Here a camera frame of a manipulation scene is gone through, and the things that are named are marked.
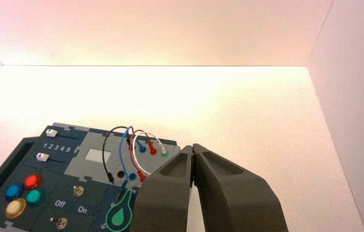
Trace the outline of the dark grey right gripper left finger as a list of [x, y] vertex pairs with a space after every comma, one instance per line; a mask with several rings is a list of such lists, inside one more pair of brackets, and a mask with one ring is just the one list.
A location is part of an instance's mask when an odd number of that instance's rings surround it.
[[187, 145], [144, 180], [134, 204], [130, 231], [187, 230], [193, 156], [192, 146]]

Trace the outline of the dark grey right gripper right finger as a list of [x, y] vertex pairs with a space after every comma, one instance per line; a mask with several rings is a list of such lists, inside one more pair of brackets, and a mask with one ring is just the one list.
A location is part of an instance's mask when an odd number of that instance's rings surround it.
[[207, 232], [286, 232], [280, 201], [260, 176], [194, 144], [195, 186]]

